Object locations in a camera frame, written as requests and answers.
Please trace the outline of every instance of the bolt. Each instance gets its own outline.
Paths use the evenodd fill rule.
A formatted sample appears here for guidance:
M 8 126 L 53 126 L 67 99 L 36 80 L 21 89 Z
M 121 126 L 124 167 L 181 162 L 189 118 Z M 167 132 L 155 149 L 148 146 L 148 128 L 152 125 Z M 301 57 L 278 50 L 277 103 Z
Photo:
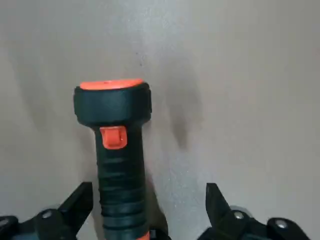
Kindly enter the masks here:
M 0 228 L 3 227 L 4 225 L 7 225 L 9 223 L 9 220 L 7 218 L 3 219 L 0 221 Z
M 50 210 L 46 211 L 44 214 L 42 214 L 43 219 L 50 218 L 52 215 L 52 212 Z
M 236 211 L 234 213 L 234 216 L 235 216 L 236 219 L 243 219 L 245 217 L 244 214 L 242 212 L 240 212 L 240 211 Z
M 288 224 L 282 219 L 276 220 L 275 224 L 281 229 L 286 229 L 288 227 Z

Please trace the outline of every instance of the ribbed grip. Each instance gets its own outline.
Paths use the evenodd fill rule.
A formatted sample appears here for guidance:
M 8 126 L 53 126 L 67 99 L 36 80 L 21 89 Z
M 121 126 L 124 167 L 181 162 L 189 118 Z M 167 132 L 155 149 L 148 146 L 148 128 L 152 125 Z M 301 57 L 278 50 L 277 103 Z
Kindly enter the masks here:
M 103 229 L 107 240 L 135 240 L 149 230 L 141 127 L 127 128 L 127 145 L 110 150 L 95 129 Z

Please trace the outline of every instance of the black clamp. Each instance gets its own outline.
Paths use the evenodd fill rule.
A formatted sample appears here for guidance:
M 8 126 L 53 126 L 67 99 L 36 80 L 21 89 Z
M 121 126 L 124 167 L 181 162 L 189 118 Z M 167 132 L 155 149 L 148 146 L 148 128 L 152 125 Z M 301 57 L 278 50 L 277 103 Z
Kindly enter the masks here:
M 198 240 L 310 240 L 291 220 L 271 218 L 264 225 L 243 211 L 231 210 L 215 183 L 206 186 L 205 205 L 212 227 Z
M 1 216 L 0 239 L 76 240 L 92 208 L 92 183 L 83 182 L 58 209 L 46 209 L 22 223 L 15 216 Z

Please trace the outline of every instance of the black and orange flashlight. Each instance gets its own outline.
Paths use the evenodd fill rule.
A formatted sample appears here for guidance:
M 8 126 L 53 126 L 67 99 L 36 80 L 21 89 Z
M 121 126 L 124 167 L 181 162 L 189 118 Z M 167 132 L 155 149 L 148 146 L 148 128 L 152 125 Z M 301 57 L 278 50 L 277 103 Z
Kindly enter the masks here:
M 142 79 L 83 82 L 74 90 L 79 123 L 95 134 L 104 235 L 148 240 L 142 125 L 151 91 Z

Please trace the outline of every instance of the gray background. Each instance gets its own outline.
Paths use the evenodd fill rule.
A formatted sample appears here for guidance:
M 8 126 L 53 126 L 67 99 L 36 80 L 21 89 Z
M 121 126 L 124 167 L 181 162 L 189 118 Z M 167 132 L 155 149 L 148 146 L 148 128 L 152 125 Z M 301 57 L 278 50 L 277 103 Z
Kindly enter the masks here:
M 287 217 L 319 239 L 319 9 L 318 0 L 0 1 L 0 215 L 25 220 L 83 180 L 97 187 L 73 88 L 142 77 L 153 104 L 146 168 L 174 240 L 209 225 L 207 182 L 258 220 Z M 101 236 L 97 201 L 80 240 Z

